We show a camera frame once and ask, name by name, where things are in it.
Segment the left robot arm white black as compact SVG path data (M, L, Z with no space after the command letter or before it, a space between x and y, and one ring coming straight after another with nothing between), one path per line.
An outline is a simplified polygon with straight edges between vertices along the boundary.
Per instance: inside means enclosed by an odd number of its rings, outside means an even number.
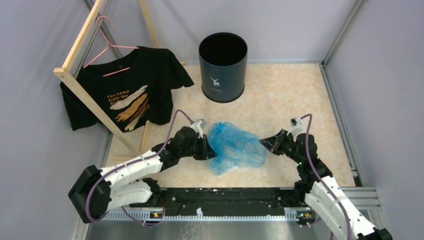
M160 202L161 190L149 175L176 166L182 158L205 161L216 156L201 129L184 126L174 137L168 136L140 156L111 167L86 167L67 196L85 224L100 221L108 211L133 203L154 207Z

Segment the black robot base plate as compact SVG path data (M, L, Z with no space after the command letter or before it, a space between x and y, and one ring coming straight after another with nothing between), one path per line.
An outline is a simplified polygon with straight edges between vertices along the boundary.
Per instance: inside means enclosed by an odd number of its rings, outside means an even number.
M301 207L292 188L167 188L155 204L166 216L207 217L283 216L285 208Z

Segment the blue plastic trash bag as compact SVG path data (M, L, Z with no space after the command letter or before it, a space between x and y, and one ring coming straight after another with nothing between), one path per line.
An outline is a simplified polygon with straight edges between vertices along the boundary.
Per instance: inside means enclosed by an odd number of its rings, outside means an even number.
M216 152L209 162L211 172L220 176L233 168L259 168L265 164L268 151L259 137L231 122L216 122L208 134L208 142Z

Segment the dark round trash bin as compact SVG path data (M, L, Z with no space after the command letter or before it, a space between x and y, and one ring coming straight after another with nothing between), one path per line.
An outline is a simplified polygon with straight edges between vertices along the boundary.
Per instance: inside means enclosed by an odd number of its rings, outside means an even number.
M245 90L248 45L230 32L205 37L198 47L203 94L216 103L237 100Z

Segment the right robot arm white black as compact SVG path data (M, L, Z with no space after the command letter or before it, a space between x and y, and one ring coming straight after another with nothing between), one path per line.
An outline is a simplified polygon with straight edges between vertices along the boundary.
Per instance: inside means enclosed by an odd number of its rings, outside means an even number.
M297 163L300 180L290 198L299 206L311 207L338 240L391 240L386 228L378 228L343 192L331 170L318 157L318 146L310 133L294 137L285 129L258 141L270 153Z

